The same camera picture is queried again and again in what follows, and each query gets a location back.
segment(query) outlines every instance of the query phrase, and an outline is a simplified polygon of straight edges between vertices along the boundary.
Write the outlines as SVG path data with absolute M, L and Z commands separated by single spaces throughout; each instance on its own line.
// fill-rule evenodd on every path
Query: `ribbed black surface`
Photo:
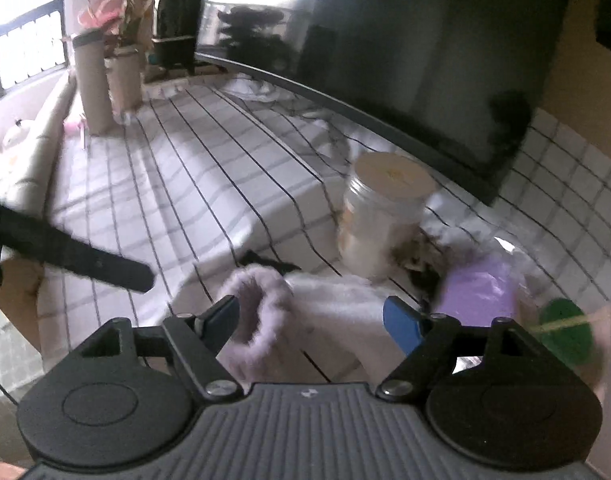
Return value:
M 94 475 L 40 465 L 25 479 Z M 582 464 L 512 474 L 473 464 L 438 440 L 417 410 L 375 399 L 362 384 L 256 386 L 202 414 L 175 449 L 102 479 L 597 480 Z

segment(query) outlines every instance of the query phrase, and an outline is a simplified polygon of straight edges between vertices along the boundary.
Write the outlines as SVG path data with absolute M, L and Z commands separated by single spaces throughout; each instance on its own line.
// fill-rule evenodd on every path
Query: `brown wall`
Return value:
M 595 41 L 599 0 L 570 0 L 543 108 L 611 157 L 611 51 Z

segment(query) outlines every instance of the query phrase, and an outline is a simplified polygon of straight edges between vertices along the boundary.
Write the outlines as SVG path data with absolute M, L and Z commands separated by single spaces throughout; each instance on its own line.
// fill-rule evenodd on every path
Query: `black cable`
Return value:
M 8 390 L 6 390 L 6 389 L 5 389 L 5 388 L 2 386 L 2 384 L 1 384 L 1 383 L 0 383 L 0 390 L 1 390 L 1 393 L 3 393 L 3 394 L 6 396 L 6 397 L 8 397 L 8 399 L 10 400 L 10 402 L 12 402 L 12 403 L 13 403 L 15 406 L 18 406 L 18 405 L 19 405 L 19 403 L 18 403 L 16 400 L 14 400 L 14 397 L 8 393 Z

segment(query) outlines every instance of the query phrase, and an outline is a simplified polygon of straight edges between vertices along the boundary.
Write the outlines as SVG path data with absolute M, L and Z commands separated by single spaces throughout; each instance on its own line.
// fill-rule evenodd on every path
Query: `window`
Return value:
M 63 0 L 0 0 L 0 97 L 66 63 Z

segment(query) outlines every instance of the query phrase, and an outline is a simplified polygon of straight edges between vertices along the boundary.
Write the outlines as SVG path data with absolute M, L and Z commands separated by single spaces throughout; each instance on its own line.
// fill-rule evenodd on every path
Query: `window frame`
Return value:
M 15 19 L 11 20 L 8 23 L 1 24 L 0 25 L 0 37 L 5 36 L 11 30 L 15 30 L 16 28 L 23 27 L 23 25 L 25 25 L 26 23 L 33 22 L 36 19 L 41 18 L 42 16 L 52 14 L 53 12 L 58 12 L 59 15 L 61 16 L 61 35 L 65 36 L 66 35 L 66 17 L 65 17 L 65 12 L 64 12 L 64 0 L 52 0 L 51 2 L 48 2 L 47 4 L 43 4 L 42 6 L 36 7 L 35 9 L 25 12 L 21 16 L 17 16 Z M 23 81 L 19 83 L 15 83 L 15 85 L 11 86 L 8 89 L 4 89 L 4 87 L 2 86 L 1 74 L 0 74 L 0 98 L 4 97 L 8 92 L 14 91 L 17 88 L 19 88 L 20 86 L 25 85 L 26 83 L 30 81 L 36 81 L 37 79 L 40 79 L 41 77 L 54 72 L 55 68 L 68 66 L 68 46 L 65 41 L 63 42 L 63 50 L 64 50 L 64 59 L 65 59 L 64 63 L 57 64 L 54 67 L 51 67 L 47 70 L 42 69 L 41 72 L 39 72 L 38 74 L 30 76 L 29 78 L 24 79 Z

